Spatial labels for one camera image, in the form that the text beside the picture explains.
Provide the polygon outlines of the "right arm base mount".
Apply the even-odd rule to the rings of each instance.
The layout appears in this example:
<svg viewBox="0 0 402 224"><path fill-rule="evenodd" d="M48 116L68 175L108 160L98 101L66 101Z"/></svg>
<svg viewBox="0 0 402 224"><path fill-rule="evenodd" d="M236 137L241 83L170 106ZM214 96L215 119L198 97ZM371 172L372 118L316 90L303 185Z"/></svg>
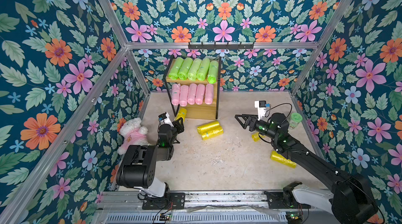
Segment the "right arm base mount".
<svg viewBox="0 0 402 224"><path fill-rule="evenodd" d="M310 205L301 204L293 196L292 190L302 185L302 182L292 182L285 186L282 191L272 192L264 191L264 195L267 197L268 205L270 209L311 209Z"/></svg>

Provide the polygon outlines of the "yellow roll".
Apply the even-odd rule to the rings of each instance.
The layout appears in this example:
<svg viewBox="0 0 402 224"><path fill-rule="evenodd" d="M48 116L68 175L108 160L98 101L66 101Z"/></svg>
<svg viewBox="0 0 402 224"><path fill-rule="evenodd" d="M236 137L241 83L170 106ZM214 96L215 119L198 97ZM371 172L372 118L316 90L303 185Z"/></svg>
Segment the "yellow roll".
<svg viewBox="0 0 402 224"><path fill-rule="evenodd" d="M293 162L293 161L291 161L289 159L286 159L282 155L278 154L276 151L271 152L270 159L275 161L275 162L277 162L277 163L280 163L280 164L283 164L285 166L288 166L290 168L296 168L297 167L297 164L295 162Z"/></svg>
<svg viewBox="0 0 402 224"><path fill-rule="evenodd" d="M217 120L215 120L215 121L205 123L205 124L198 126L197 132L201 135L203 132L208 131L208 130L213 129L218 126L220 126L220 123Z"/></svg>
<svg viewBox="0 0 402 224"><path fill-rule="evenodd" d="M201 134L202 139L209 140L218 136L221 136L224 133L224 130L221 126L216 126L214 128L211 128Z"/></svg>

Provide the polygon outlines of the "white plush toy pink shirt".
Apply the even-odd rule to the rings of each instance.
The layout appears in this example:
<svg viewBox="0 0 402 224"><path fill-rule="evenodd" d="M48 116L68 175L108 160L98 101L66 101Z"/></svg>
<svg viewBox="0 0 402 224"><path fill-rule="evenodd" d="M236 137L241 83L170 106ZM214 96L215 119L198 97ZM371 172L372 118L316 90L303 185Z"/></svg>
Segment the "white plush toy pink shirt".
<svg viewBox="0 0 402 224"><path fill-rule="evenodd" d="M142 126L141 123L141 118L134 118L123 124L119 134L123 137L124 141L117 150L119 155L124 155L131 145L149 145L147 140L148 129Z"/></svg>

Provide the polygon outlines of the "black wall hook rail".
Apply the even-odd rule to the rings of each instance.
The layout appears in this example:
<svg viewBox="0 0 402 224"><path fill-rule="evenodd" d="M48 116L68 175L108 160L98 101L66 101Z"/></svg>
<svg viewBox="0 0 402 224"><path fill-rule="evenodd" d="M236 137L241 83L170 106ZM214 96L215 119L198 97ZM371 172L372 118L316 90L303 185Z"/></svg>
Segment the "black wall hook rail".
<svg viewBox="0 0 402 224"><path fill-rule="evenodd" d="M235 42L208 42L208 43L189 43L187 45L189 50L249 50L254 48L254 43L235 43Z"/></svg>

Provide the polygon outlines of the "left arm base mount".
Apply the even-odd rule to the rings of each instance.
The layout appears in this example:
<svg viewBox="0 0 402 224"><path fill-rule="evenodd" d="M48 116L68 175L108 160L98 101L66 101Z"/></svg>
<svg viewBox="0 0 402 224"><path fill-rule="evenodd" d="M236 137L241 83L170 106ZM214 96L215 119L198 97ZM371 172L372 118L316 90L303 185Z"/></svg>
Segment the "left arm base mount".
<svg viewBox="0 0 402 224"><path fill-rule="evenodd" d="M185 193L167 193L164 197L146 196L142 203L143 210L184 209Z"/></svg>

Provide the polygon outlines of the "green roll diagonal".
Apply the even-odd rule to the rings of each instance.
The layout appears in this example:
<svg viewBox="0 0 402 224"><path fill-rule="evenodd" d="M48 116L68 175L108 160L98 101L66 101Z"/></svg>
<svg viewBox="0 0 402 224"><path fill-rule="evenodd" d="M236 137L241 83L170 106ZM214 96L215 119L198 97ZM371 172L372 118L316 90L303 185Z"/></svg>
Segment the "green roll diagonal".
<svg viewBox="0 0 402 224"><path fill-rule="evenodd" d="M184 59L178 57L174 60L170 70L168 72L168 77L172 80L177 80L179 78L179 70L182 67Z"/></svg>
<svg viewBox="0 0 402 224"><path fill-rule="evenodd" d="M217 82L218 72L219 72L219 62L211 61L207 75L207 80L210 84L214 84Z"/></svg>

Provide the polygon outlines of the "yellow roll top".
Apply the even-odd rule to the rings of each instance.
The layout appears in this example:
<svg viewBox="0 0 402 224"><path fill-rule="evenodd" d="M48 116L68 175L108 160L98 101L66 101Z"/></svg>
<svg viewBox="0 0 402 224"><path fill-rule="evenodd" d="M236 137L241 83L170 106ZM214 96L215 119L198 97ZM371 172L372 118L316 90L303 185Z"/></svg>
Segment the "yellow roll top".
<svg viewBox="0 0 402 224"><path fill-rule="evenodd" d="M215 121L205 123L205 124L198 126L197 132L201 135L203 132L208 131L208 130L213 129L218 126L220 126L220 123L217 120L215 120Z"/></svg>

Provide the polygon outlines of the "green roll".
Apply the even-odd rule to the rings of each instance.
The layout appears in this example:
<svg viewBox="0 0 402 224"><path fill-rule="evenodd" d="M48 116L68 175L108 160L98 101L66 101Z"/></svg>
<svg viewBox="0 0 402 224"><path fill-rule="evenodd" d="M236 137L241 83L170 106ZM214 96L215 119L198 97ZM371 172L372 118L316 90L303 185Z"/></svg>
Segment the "green roll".
<svg viewBox="0 0 402 224"><path fill-rule="evenodd" d="M186 58L183 61L182 65L181 65L181 67L180 67L180 69L178 71L178 78L180 80L186 80L187 79L187 75L188 75L189 69L191 68L192 64L193 64L193 59L192 58Z"/></svg>
<svg viewBox="0 0 402 224"><path fill-rule="evenodd" d="M209 66L210 66L210 59L209 58L202 59L200 67L196 74L197 80L204 81L206 79L208 70L209 70Z"/></svg>
<svg viewBox="0 0 402 224"><path fill-rule="evenodd" d="M187 73L187 78L191 81L196 81L197 79L197 72L201 66L202 60L199 58L196 58L193 60L193 63L190 67L190 69L188 70Z"/></svg>

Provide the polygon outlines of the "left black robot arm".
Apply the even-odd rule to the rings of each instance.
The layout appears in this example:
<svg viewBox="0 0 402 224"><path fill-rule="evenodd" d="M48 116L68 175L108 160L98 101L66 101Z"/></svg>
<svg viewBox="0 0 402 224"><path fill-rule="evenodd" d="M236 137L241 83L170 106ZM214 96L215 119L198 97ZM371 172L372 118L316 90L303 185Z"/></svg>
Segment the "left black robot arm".
<svg viewBox="0 0 402 224"><path fill-rule="evenodd" d="M184 122L181 118L160 124L155 145L148 142L148 129L141 123L140 118L129 120L119 131L124 142L118 148L118 154L124 157L116 173L116 184L139 189L149 197L162 198L168 192L168 185L157 179L156 164L172 159L174 144L179 143L177 136L184 132Z"/></svg>

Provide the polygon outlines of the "yellow roll diagonal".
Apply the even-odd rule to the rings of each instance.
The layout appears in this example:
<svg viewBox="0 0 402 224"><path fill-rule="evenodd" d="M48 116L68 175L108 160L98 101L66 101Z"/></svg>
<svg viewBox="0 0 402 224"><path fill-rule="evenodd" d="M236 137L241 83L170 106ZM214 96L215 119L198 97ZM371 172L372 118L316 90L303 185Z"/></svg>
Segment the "yellow roll diagonal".
<svg viewBox="0 0 402 224"><path fill-rule="evenodd" d="M187 110L186 110L186 108L182 108L182 107L181 107L181 108L179 109L178 113L177 113L177 116L176 116L175 120L179 120L180 118L182 118L183 121L185 121L186 115L187 115Z"/></svg>
<svg viewBox="0 0 402 224"><path fill-rule="evenodd" d="M252 137L252 140L253 140L254 142L259 142L259 141L261 141L260 134L259 134L258 132L254 132L254 133L251 135L251 137Z"/></svg>

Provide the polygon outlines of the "pink roll bottom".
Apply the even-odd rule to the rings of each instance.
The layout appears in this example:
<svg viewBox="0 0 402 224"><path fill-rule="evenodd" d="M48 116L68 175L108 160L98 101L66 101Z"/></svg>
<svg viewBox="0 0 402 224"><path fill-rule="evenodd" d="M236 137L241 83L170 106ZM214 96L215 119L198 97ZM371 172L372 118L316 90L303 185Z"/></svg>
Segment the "pink roll bottom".
<svg viewBox="0 0 402 224"><path fill-rule="evenodd" d="M207 84L205 87L205 104L211 105L214 101L214 85Z"/></svg>

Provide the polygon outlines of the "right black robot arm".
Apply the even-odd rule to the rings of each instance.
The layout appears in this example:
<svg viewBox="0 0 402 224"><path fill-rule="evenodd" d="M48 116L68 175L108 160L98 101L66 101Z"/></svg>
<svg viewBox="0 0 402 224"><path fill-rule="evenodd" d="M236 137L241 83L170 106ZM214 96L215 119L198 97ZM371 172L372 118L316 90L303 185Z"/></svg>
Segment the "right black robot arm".
<svg viewBox="0 0 402 224"><path fill-rule="evenodd" d="M270 138L275 152L303 167L327 187L309 189L294 183L284 188L284 195L291 200L327 211L342 224L363 224L378 212L368 179L343 171L312 153L289 134L284 114L274 113L269 121L246 114L236 115L235 119L244 129Z"/></svg>

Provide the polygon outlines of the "pink roll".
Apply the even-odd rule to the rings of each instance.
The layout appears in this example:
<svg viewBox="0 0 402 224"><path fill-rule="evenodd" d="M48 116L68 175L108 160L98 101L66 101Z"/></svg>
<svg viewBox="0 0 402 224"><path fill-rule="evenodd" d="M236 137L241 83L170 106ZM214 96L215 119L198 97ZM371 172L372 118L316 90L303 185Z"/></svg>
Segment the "pink roll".
<svg viewBox="0 0 402 224"><path fill-rule="evenodd" d="M179 104L181 107L187 106L188 92L189 92L188 85L182 85L180 87Z"/></svg>
<svg viewBox="0 0 402 224"><path fill-rule="evenodd" d="M172 85L171 103L174 106L178 106L180 103L180 90L180 84L175 83Z"/></svg>
<svg viewBox="0 0 402 224"><path fill-rule="evenodd" d="M214 85L207 84L205 87L205 104L211 105L214 101Z"/></svg>
<svg viewBox="0 0 402 224"><path fill-rule="evenodd" d="M197 84L195 83L190 84L187 96L187 103L189 105L195 104L196 91L197 91Z"/></svg>
<svg viewBox="0 0 402 224"><path fill-rule="evenodd" d="M197 91L196 91L196 97L195 97L195 103L197 105L202 105L203 104L204 95L205 95L205 85L204 84L198 84Z"/></svg>

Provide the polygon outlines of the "wooden three-tier shelf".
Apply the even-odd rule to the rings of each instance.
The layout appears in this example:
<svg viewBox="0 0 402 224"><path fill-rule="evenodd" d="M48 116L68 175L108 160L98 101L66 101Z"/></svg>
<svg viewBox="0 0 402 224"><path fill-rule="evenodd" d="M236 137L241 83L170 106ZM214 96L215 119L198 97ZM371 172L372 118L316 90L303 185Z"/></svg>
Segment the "wooden three-tier shelf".
<svg viewBox="0 0 402 224"><path fill-rule="evenodd" d="M210 84L205 80L182 80L169 77L176 58L170 57L170 62L162 77L166 87L170 105L175 116L181 108L186 109L187 119L216 120L219 112L220 78Z"/></svg>

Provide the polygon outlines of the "green lidded jar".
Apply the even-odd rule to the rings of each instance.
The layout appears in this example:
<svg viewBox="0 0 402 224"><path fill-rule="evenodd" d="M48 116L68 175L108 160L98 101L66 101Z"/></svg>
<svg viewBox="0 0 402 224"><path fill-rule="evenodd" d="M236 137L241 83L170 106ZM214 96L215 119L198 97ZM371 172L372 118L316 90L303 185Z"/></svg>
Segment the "green lidded jar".
<svg viewBox="0 0 402 224"><path fill-rule="evenodd" d="M299 113L292 113L289 118L289 128L295 129L303 121L303 116Z"/></svg>

